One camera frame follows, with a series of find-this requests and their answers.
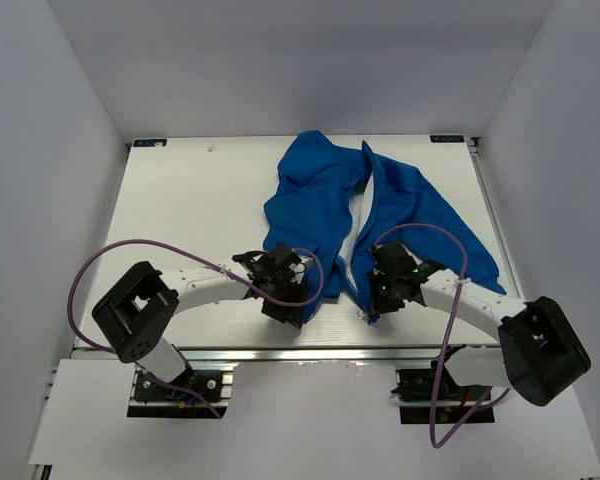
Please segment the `blue zip-up jacket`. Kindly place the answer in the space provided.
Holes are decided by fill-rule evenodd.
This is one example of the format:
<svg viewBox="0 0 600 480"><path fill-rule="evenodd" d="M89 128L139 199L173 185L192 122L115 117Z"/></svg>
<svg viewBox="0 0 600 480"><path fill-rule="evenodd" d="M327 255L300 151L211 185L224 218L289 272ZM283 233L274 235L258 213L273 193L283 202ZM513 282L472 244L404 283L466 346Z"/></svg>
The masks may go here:
<svg viewBox="0 0 600 480"><path fill-rule="evenodd" d="M279 243L312 251L309 293L323 300L346 292L371 310L370 250L399 240L421 260L464 272L497 293L498 266L483 243L418 168L374 152L338 146L314 130L299 134L280 160L278 187L265 203L270 250Z"/></svg>

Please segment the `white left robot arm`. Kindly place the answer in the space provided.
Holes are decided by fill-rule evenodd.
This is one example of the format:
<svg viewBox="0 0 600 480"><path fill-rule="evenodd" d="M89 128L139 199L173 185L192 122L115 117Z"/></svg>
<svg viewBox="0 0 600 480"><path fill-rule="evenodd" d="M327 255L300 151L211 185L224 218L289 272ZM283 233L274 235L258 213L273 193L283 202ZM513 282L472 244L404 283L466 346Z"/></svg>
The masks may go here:
<svg viewBox="0 0 600 480"><path fill-rule="evenodd" d="M192 377L184 356L164 337L174 316L261 298L264 315L299 328L309 300L306 274L303 257L284 243L189 270L160 270L141 261L96 303L92 318L121 362L139 365L168 398L179 399L189 392Z"/></svg>

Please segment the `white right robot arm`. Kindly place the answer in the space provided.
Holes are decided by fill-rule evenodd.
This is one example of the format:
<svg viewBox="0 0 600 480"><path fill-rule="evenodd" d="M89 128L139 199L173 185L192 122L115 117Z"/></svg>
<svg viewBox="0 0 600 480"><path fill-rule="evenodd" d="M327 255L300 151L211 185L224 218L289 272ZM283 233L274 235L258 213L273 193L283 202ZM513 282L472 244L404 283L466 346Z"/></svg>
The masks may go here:
<svg viewBox="0 0 600 480"><path fill-rule="evenodd" d="M492 347L448 345L431 362L433 390L452 399L469 386L514 390L544 407L592 366L560 305L498 294L436 261L417 262L398 241L375 246L369 274L372 311L393 313L408 302L452 314L481 330Z"/></svg>

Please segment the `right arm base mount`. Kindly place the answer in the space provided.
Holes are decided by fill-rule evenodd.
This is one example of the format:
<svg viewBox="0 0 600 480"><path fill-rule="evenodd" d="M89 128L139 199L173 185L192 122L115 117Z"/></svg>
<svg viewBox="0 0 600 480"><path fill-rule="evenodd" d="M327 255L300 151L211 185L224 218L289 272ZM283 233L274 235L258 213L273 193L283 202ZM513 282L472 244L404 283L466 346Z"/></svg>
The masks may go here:
<svg viewBox="0 0 600 480"><path fill-rule="evenodd" d="M402 425L429 423L434 374L432 368L396 371L397 385L391 390L391 395L398 400ZM479 386L457 386L444 373L436 402L436 423L452 425L459 421L478 401L483 391L484 387Z"/></svg>

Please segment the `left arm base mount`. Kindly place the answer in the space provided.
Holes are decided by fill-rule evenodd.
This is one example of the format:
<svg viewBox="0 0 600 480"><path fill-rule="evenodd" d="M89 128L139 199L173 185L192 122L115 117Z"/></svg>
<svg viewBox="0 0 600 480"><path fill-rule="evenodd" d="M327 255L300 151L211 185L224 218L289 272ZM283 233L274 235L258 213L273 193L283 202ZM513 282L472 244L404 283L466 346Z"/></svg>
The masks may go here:
<svg viewBox="0 0 600 480"><path fill-rule="evenodd" d="M167 388L137 368L127 407L128 418L219 420L226 413L233 373L228 367L194 368Z"/></svg>

